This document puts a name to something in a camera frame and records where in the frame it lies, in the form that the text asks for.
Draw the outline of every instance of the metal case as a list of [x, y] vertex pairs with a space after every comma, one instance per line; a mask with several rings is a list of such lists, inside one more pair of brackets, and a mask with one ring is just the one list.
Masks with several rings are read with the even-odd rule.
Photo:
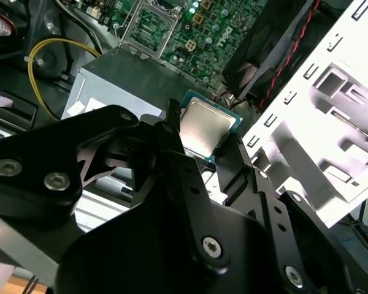
[[138, 118], [159, 116], [169, 98], [182, 100], [191, 88], [189, 81], [154, 61], [115, 48], [79, 70], [63, 118], [110, 104]]
[[[339, 80], [320, 91], [330, 73]], [[368, 197], [368, 0], [352, 2], [243, 142], [266, 155], [279, 192], [313, 195], [328, 227]]]

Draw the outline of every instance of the screw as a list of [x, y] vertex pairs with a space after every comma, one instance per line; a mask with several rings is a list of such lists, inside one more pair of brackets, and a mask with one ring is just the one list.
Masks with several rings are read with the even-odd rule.
[[22, 164], [14, 159], [0, 160], [0, 176], [16, 176], [22, 171]]
[[125, 112], [120, 113], [121, 118], [125, 119], [126, 121], [132, 120], [131, 116]]
[[293, 285], [295, 285], [299, 289], [302, 288], [303, 286], [302, 278], [294, 268], [292, 268], [291, 266], [287, 266], [285, 268], [285, 274]]
[[268, 179], [268, 178], [269, 178], [269, 176], [267, 176], [267, 175], [266, 175], [266, 173], [265, 173], [264, 171], [262, 171], [262, 170], [260, 170], [260, 171], [259, 171], [259, 174], [260, 174], [260, 175], [261, 175], [261, 177], [262, 177], [262, 178], [264, 178], [264, 179]]
[[300, 198], [300, 196], [298, 196], [297, 194], [295, 194], [295, 193], [292, 193], [292, 196], [293, 196], [293, 198], [295, 199], [295, 201], [297, 201], [297, 202], [301, 202], [301, 198]]
[[65, 173], [50, 173], [44, 179], [45, 187], [52, 191], [64, 191], [69, 187], [69, 178]]
[[219, 258], [222, 254], [221, 246], [218, 241], [212, 237], [206, 237], [203, 239], [203, 249], [212, 258]]

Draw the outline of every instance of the motherboard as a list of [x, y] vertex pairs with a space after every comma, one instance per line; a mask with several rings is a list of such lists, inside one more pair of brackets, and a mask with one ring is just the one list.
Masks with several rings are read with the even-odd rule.
[[222, 85], [223, 69], [267, 3], [267, 0], [116, 0], [114, 4], [112, 0], [73, 1], [78, 8], [87, 6], [86, 2], [93, 6], [82, 10], [90, 15], [94, 12], [93, 17], [117, 30], [120, 45], [128, 45], [133, 53], [152, 58], [211, 92]]

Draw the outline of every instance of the red and black wire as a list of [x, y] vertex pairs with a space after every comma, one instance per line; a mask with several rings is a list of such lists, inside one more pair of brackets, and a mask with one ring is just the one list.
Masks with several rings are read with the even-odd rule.
[[284, 64], [279, 68], [277, 74], [274, 76], [274, 78], [271, 81], [271, 85], [269, 87], [269, 89], [267, 90], [267, 94], [265, 96], [265, 98], [262, 99], [262, 101], [259, 104], [258, 107], [258, 111], [263, 110], [264, 108], [264, 103], [266, 102], [266, 100], [270, 97], [271, 95], [271, 91], [274, 89], [275, 87], [275, 83], [277, 82], [278, 78], [281, 76], [283, 70], [290, 64], [290, 62], [292, 61], [292, 57], [294, 55], [294, 53], [297, 51], [297, 49], [299, 48], [299, 44], [300, 41], [304, 38], [305, 33], [307, 31], [307, 27], [309, 25], [309, 23], [311, 22], [312, 19], [312, 15], [314, 13], [314, 11], [319, 7], [320, 4], [320, 0], [315, 0], [315, 5], [311, 8], [310, 12], [308, 13], [308, 17], [307, 17], [307, 21], [303, 24], [303, 26], [301, 27], [301, 31], [300, 31], [300, 35], [297, 38], [297, 40], [295, 41], [294, 45], [293, 45], [293, 49], [291, 51], [291, 53], [289, 54], [289, 56], [287, 57], [286, 61], [284, 62]]
[[10, 19], [0, 14], [0, 20], [7, 23], [11, 27], [12, 32], [17, 33], [17, 27], [14, 25], [14, 23]]

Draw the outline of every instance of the yellow wire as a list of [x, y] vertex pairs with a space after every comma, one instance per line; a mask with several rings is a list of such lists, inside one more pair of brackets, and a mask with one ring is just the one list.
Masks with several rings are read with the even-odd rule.
[[76, 41], [73, 41], [73, 40], [62, 39], [62, 38], [51, 38], [51, 39], [43, 40], [43, 41], [39, 42], [37, 45], [35, 45], [34, 48], [30, 51], [29, 61], [28, 61], [28, 75], [29, 75], [31, 87], [33, 88], [33, 91], [34, 91], [34, 93], [37, 97], [37, 100], [41, 104], [42, 108], [54, 120], [57, 120], [55, 114], [52, 111], [50, 111], [47, 104], [43, 100], [43, 98], [41, 96], [41, 93], [38, 89], [36, 79], [34, 78], [34, 73], [33, 73], [33, 61], [34, 61], [34, 58], [36, 57], [38, 51], [41, 50], [41, 48], [43, 48], [44, 46], [47, 46], [47, 45], [49, 45], [51, 43], [55, 43], [55, 42], [64, 42], [64, 43], [69, 43], [69, 44], [78, 46], [80, 48], [83, 48], [84, 50], [86, 50], [90, 54], [92, 54], [94, 57], [98, 57], [98, 56], [100, 56], [100, 54], [96, 50], [92, 49], [91, 47], [89, 47], [85, 44], [82, 44], [80, 42], [76, 42]]

